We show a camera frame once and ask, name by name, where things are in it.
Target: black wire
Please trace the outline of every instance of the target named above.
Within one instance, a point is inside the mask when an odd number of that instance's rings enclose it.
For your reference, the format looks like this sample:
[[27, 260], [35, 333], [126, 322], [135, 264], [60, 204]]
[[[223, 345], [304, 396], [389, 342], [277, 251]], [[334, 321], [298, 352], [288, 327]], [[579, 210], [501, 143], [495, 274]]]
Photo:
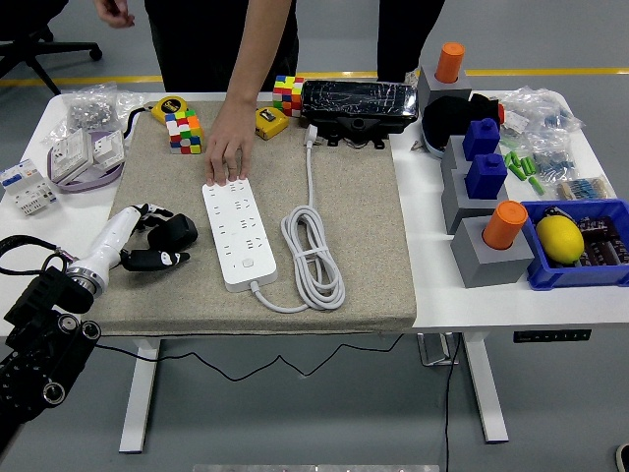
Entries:
[[[9, 236], [7, 238], [4, 238], [2, 241], [0, 241], [0, 258], [2, 258], [2, 256], [4, 256], [6, 253], [11, 251], [12, 249], [16, 249], [16, 248], [19, 248], [20, 246], [25, 246], [25, 245], [41, 246], [42, 248], [49, 249], [50, 251], [55, 251], [55, 254], [53, 254], [52, 257], [49, 256], [46, 259], [43, 265], [44, 267], [46, 267], [48, 263], [50, 262], [50, 260], [54, 257], [59, 257], [65, 260], [65, 258], [61, 256], [61, 254], [56, 252], [57, 247], [54, 244], [49, 243], [39, 238], [35, 238], [34, 236], [28, 236], [24, 234], [17, 234], [14, 236]], [[39, 270], [10, 270], [8, 268], [3, 268], [0, 266], [0, 273], [3, 273], [5, 275], [42, 275], [44, 271], [45, 271], [45, 268], [41, 268]]]
[[454, 349], [454, 356], [452, 356], [452, 364], [450, 364], [448, 380], [445, 386], [445, 472], [448, 472], [450, 468], [450, 437], [448, 437], [448, 426], [450, 423], [450, 380], [452, 379], [452, 371], [454, 371], [454, 361], [456, 360], [456, 355], [459, 353], [459, 346], [461, 345], [462, 336], [463, 333], [459, 333], [459, 339], [456, 341], [456, 349]]
[[150, 111], [151, 108], [152, 106], [143, 106], [142, 108], [136, 108], [135, 110], [132, 110], [131, 113], [129, 113], [129, 118], [127, 118], [127, 129], [122, 135], [123, 138], [127, 138], [131, 133], [131, 127], [133, 126], [134, 118], [136, 117], [136, 115], [138, 113], [142, 113], [143, 111]]
[[210, 369], [213, 369], [214, 371], [216, 371], [217, 373], [219, 373], [221, 376], [223, 376], [225, 379], [227, 379], [230, 382], [240, 382], [243, 381], [244, 379], [247, 379], [249, 377], [251, 377], [253, 374], [257, 374], [259, 371], [266, 369], [267, 367], [272, 366], [273, 364], [275, 364], [277, 361], [282, 361], [284, 364], [286, 364], [287, 366], [293, 368], [295, 371], [299, 372], [302, 376], [304, 377], [309, 377], [312, 374], [314, 374], [317, 370], [319, 370], [327, 361], [329, 361], [332, 357], [334, 357], [334, 355], [343, 347], [348, 347], [350, 349], [355, 349], [357, 351], [370, 351], [370, 352], [391, 352], [393, 350], [393, 348], [397, 345], [397, 343], [399, 342], [400, 339], [402, 339], [402, 336], [404, 336], [404, 334], [400, 334], [397, 339], [395, 339], [395, 342], [393, 342], [393, 344], [391, 344], [391, 347], [387, 348], [387, 349], [375, 349], [375, 348], [370, 348], [370, 347], [360, 347], [360, 346], [353, 346], [351, 344], [340, 344], [336, 349], [334, 349], [334, 352], [332, 352], [329, 356], [327, 356], [327, 358], [325, 358], [325, 360], [323, 360], [323, 362], [321, 362], [318, 366], [316, 366], [314, 369], [312, 369], [310, 372], [308, 372], [307, 374], [305, 372], [303, 372], [300, 368], [298, 368], [297, 366], [295, 366], [294, 364], [288, 362], [286, 359], [284, 359], [281, 354], [278, 354], [277, 357], [275, 359], [273, 359], [271, 362], [269, 362], [268, 364], [264, 364], [261, 367], [258, 367], [257, 369], [255, 369], [254, 371], [249, 372], [248, 374], [246, 374], [245, 376], [242, 377], [238, 377], [238, 378], [232, 378], [230, 376], [228, 376], [227, 374], [225, 374], [223, 371], [221, 371], [218, 367], [213, 366], [212, 364], [208, 363], [207, 361], [205, 361], [199, 354], [197, 354], [196, 352], [192, 351], [192, 352], [188, 352], [186, 354], [181, 354], [178, 356], [163, 356], [163, 357], [158, 357], [157, 359], [148, 359], [145, 358], [143, 356], [140, 356], [138, 354], [134, 354], [133, 352], [127, 351], [125, 349], [120, 349], [118, 347], [113, 347], [113, 346], [103, 346], [102, 344], [96, 344], [95, 347], [99, 348], [99, 349], [105, 349], [108, 351], [115, 351], [115, 352], [120, 352], [122, 354], [127, 354], [128, 356], [131, 357], [135, 357], [136, 359], [140, 359], [142, 361], [147, 361], [147, 362], [162, 362], [162, 361], [166, 361], [166, 360], [171, 360], [171, 359], [184, 359], [186, 357], [190, 357], [190, 356], [194, 356], [196, 357], [200, 362], [202, 362], [203, 364], [205, 364], [206, 366], [208, 366]]

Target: white table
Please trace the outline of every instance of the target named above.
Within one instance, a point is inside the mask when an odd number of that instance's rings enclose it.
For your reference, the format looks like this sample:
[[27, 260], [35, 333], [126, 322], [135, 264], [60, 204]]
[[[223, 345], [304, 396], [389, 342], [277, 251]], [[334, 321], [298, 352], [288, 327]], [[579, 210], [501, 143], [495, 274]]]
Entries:
[[[486, 96], [498, 91], [481, 91]], [[163, 93], [151, 93], [156, 101]], [[184, 93], [188, 101], [221, 100], [223, 93]], [[260, 100], [270, 101], [269, 93]], [[61, 96], [52, 98], [24, 153], [44, 171], [49, 135], [66, 113]], [[516, 283], [466, 289], [450, 250], [452, 236], [445, 233], [441, 207], [443, 183], [440, 161], [424, 151], [410, 151], [420, 136], [419, 122], [402, 135], [392, 135], [390, 145], [404, 214], [411, 268], [418, 303], [416, 332], [463, 332], [474, 387], [486, 435], [490, 443], [508, 441], [498, 396], [486, 354], [485, 337], [496, 329], [562, 329], [629, 325], [624, 309], [629, 291], [620, 287], [560, 288], [533, 291], [523, 274]], [[604, 175], [582, 132], [572, 134], [572, 151], [582, 176]], [[537, 200], [528, 184], [509, 173], [506, 189], [511, 200]], [[8, 198], [0, 202], [0, 239], [13, 234], [28, 234], [61, 246], [83, 257], [92, 239], [107, 221], [117, 183], [77, 195], [59, 195], [59, 202], [40, 213], [24, 217]], [[23, 248], [2, 258], [2, 265], [13, 269], [38, 268], [47, 253]], [[0, 314], [5, 314], [23, 292], [30, 277], [2, 276]], [[12, 326], [0, 320], [0, 338]], [[138, 339], [139, 353], [156, 358], [158, 340]], [[142, 451], [143, 435], [154, 376], [154, 363], [138, 361], [121, 442], [121, 451]]]

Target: hand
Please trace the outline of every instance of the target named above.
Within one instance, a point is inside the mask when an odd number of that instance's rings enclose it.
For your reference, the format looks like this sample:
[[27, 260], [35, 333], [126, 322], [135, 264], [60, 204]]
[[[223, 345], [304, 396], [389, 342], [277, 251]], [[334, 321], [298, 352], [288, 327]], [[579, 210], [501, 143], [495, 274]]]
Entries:
[[93, 0], [98, 18], [111, 28], [134, 27], [136, 17], [129, 15], [127, 0]]
[[[246, 179], [251, 170], [252, 148], [256, 131], [256, 105], [253, 101], [227, 95], [207, 137], [205, 180], [207, 185], [223, 186]], [[241, 151], [240, 172], [236, 154]], [[228, 176], [225, 176], [227, 164]]]

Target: blue box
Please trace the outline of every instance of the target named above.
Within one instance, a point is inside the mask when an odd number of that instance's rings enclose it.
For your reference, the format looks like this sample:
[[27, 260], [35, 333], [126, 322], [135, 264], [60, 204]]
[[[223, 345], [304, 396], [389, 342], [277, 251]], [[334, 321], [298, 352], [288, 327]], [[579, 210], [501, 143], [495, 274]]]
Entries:
[[524, 232], [535, 259], [527, 268], [528, 280], [534, 290], [551, 290], [559, 287], [588, 287], [593, 285], [629, 286], [629, 265], [597, 265], [584, 267], [553, 268], [542, 249], [534, 222], [543, 218], [548, 207], [559, 207], [576, 221], [586, 216], [609, 216], [620, 239], [629, 248], [629, 205], [618, 199], [585, 201], [522, 202], [529, 213]]

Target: power strip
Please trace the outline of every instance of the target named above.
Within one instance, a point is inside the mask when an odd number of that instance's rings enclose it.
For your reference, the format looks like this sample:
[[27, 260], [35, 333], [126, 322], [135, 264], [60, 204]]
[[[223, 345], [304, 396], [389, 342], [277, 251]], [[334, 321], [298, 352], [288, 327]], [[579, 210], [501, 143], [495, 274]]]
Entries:
[[265, 285], [277, 280], [277, 265], [249, 180], [223, 187], [203, 185], [202, 192], [227, 290], [242, 292], [253, 281]]

